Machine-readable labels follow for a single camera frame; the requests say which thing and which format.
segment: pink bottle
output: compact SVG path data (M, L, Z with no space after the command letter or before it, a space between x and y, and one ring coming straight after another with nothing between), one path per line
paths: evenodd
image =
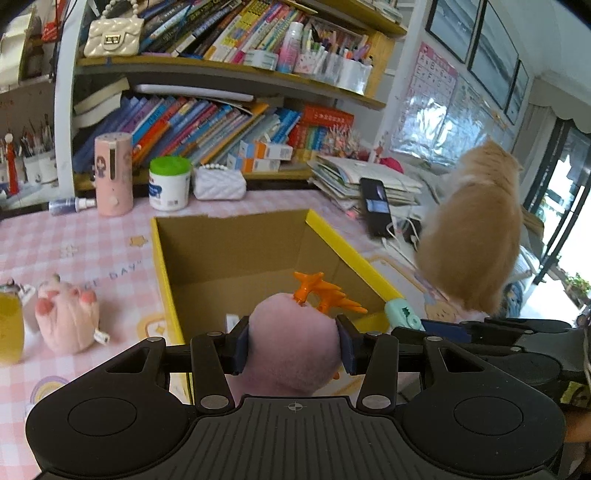
M95 138L95 185L100 215L124 215L134 207L130 134L116 132Z

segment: white handbag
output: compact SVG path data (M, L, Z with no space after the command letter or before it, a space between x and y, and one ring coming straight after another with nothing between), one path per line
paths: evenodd
M90 24L84 47L86 57L133 56L139 53L139 37L144 19L138 18L138 1L129 1L134 12L131 18L105 18L117 2L111 0L101 17Z
M205 165L195 170L193 193L197 200L240 200L246 193L246 180L239 170Z

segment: desk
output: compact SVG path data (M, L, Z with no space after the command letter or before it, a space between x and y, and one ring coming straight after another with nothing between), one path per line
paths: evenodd
M406 295L417 315L449 321L465 318L421 286L411 270L365 235L360 222L348 218L319 192L248 192L239 202L192 199L175 215L227 217L308 208L324 217ZM164 336L168 342L152 261L150 218L154 215L161 213L141 199L131 213L118 218L100 218L96 210L87 210L61 217L40 212L0 223L0 281L13 277L18 283L38 286L59 273L65 281L94 288L101 329L111 335L108 346L94 344L77 355L59 356L45 346L39 333L26 332L21 362L0 368L0 478L31 480L39 471L24 432L25 415L36 401L146 336ZM425 298L431 302L427 306ZM343 382L347 381L343 378L329 385L326 392L346 394ZM171 391L187 401L181 379L172 380Z

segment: orange cat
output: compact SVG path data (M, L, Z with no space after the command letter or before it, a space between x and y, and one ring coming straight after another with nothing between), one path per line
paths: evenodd
M520 166L487 140L466 152L452 192L424 225L417 266L465 310L494 315L519 254Z

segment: pink stuffed animal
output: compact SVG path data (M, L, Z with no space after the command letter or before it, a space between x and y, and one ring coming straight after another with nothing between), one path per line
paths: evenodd
M108 335L98 331L96 293L62 282L58 275L39 286L35 317L45 343L55 353L78 353L95 340L108 341Z
M244 394L309 397L340 367L336 321L294 296L278 293L249 318L248 359L243 373L228 377L236 403Z

